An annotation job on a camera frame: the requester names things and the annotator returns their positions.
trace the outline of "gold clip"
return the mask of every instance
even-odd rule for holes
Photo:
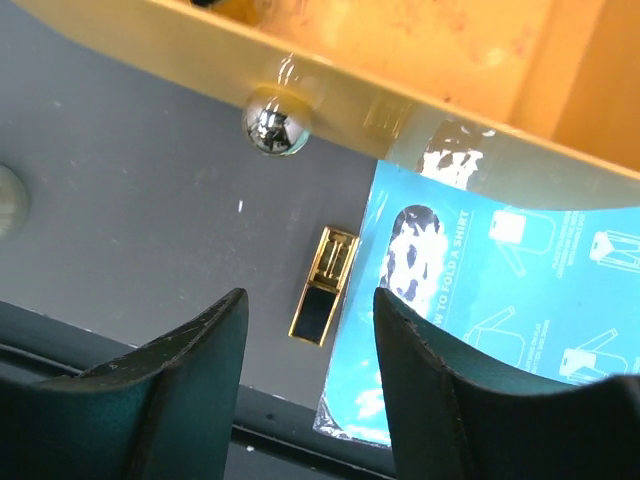
[[[358,237],[325,227],[298,302],[289,336],[321,347],[338,308]]]

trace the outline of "blue printed card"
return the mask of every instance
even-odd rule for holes
[[[316,428],[389,444],[373,293],[522,370],[640,370],[640,208],[524,210],[379,162]]]

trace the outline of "round metal knob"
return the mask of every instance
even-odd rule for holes
[[[0,240],[20,229],[27,211],[24,185],[11,170],[0,165]]]
[[[247,102],[242,128],[260,152],[281,157],[293,155],[309,139],[311,111],[291,94],[260,89]]]

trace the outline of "blue card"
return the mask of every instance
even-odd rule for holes
[[[586,384],[640,370],[640,208],[524,210],[379,162],[316,422],[325,433],[389,444],[378,286],[537,375]]]

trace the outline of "gray surface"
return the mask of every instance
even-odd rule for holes
[[[281,460],[253,447],[232,443],[229,446],[225,480],[331,480],[337,479],[316,470]]]
[[[317,139],[262,157],[240,111],[0,0],[0,163],[32,200],[0,243],[0,299],[141,344],[243,286],[243,384],[315,408],[331,342],[287,331],[322,228],[359,230],[373,159]]]

